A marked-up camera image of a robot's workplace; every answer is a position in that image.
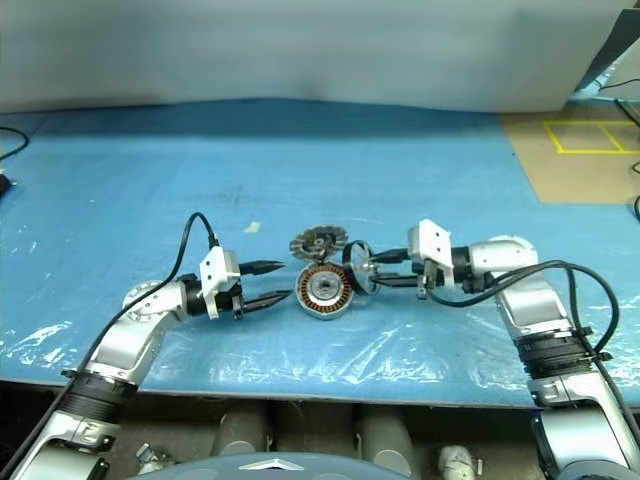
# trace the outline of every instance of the circular metal part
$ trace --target circular metal part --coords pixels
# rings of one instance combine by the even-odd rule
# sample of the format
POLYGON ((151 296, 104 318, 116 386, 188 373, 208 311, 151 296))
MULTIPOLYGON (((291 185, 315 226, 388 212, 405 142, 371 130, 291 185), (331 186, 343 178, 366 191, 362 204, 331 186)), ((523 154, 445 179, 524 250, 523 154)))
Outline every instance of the circular metal part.
POLYGON ((379 273, 378 265, 371 261, 373 249, 367 242, 355 240, 342 250, 342 268, 349 283, 363 295, 375 295, 380 285, 371 281, 371 277, 379 273))
POLYGON ((289 251, 300 260, 322 262, 342 250, 348 239, 342 227, 318 225, 296 235, 289 243, 289 251))
POLYGON ((314 264, 298 275, 296 296, 307 313, 329 320, 349 306, 353 299, 353 288, 338 265, 314 264))

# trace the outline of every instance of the blue mat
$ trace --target blue mat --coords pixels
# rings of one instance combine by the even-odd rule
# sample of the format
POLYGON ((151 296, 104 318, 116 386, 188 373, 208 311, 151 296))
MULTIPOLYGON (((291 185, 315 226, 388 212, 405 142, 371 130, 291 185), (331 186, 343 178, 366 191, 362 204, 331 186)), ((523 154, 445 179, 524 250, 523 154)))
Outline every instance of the blue mat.
MULTIPOLYGON (((64 381, 133 285, 170 270, 187 216, 201 210, 241 261, 288 266, 245 280, 247 296, 292 288, 298 232, 347 228, 376 250, 406 244, 423 218, 455 245, 513 233, 541 260, 582 263, 622 305, 609 362, 640 404, 639 226, 623 206, 538 202, 497 116, 294 101, 4 115, 32 144, 3 162, 2 378, 64 381), (258 233, 244 233, 251 222, 258 233)), ((183 266, 197 271, 194 231, 183 266)), ((551 274, 564 298, 564 278, 551 274)), ((584 322, 609 316, 580 282, 584 322)), ((147 390, 272 398, 529 406, 517 353, 492 302, 452 310, 384 290, 323 322, 294 297, 234 322, 171 331, 147 390)))

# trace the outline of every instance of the white backdrop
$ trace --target white backdrop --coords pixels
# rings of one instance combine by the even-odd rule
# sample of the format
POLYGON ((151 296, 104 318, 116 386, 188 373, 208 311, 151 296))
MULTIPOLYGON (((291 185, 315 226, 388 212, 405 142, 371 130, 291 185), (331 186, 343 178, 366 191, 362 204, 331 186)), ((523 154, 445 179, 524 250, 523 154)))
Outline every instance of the white backdrop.
POLYGON ((562 106, 634 0, 2 0, 2 111, 287 97, 562 106))

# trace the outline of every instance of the cardboard surface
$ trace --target cardboard surface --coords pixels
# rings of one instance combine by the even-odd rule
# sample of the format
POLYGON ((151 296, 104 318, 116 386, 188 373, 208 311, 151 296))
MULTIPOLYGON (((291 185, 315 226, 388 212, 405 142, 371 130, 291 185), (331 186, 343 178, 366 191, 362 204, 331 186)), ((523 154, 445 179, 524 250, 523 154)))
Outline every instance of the cardboard surface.
POLYGON ((640 130, 613 104, 503 115, 513 148, 543 203, 630 203, 640 194, 640 130))

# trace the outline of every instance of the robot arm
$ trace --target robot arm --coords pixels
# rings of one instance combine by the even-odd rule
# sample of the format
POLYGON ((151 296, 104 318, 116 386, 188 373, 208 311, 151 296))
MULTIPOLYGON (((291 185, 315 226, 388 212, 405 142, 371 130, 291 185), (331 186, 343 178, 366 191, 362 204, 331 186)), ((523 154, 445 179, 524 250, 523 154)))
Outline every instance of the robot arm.
POLYGON ((217 245, 200 264, 200 277, 190 274, 141 297, 160 282, 142 283, 127 293, 120 315, 102 336, 86 366, 68 374, 58 408, 13 470, 12 480, 98 480, 108 464, 99 456, 111 448, 121 413, 158 355, 165 333, 187 316, 218 318, 233 311, 236 318, 269 307, 289 295, 274 291, 245 301, 240 278, 282 267, 280 262, 238 264, 232 251, 217 245))
MULTIPOLYGON (((416 275, 379 275, 375 281, 393 287, 417 286, 418 297, 434 298, 437 286, 458 284, 467 293, 485 291, 502 275, 536 265, 538 256, 529 242, 512 236, 452 248, 449 233, 424 220, 409 231, 406 250, 372 257, 378 263, 404 260, 412 261, 416 275)), ((599 360, 581 338, 590 332, 576 327, 543 273, 526 276, 495 298, 530 376, 532 399, 542 408, 533 419, 533 432, 545 475, 563 480, 590 478, 585 475, 596 473, 595 464, 609 469, 605 478, 640 474, 640 447, 609 384, 593 368, 599 360)))

